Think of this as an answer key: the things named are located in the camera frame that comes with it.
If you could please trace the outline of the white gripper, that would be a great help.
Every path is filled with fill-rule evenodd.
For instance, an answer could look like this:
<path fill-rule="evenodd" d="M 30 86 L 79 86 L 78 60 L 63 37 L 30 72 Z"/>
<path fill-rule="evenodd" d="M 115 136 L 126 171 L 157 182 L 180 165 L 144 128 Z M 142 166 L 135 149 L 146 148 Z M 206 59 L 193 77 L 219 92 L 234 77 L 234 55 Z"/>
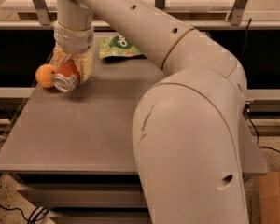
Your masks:
<path fill-rule="evenodd" d="M 74 31 L 64 28 L 56 21 L 54 39 L 57 44 L 53 51 L 55 67 L 59 69 L 61 66 L 71 64 L 71 54 L 78 54 L 74 55 L 73 58 L 80 76 L 79 83 L 87 81 L 92 68 L 92 52 L 89 50 L 93 45 L 93 28 Z"/>

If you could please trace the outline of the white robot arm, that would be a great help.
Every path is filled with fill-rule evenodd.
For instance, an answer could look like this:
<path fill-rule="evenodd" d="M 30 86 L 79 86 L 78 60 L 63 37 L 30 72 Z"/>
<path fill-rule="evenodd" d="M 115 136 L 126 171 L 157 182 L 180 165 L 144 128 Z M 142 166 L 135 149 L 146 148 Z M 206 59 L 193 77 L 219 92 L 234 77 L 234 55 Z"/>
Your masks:
<path fill-rule="evenodd" d="M 72 0 L 94 11 L 165 74 L 138 103 L 133 153 L 153 224 L 248 224 L 239 61 L 141 0 Z"/>

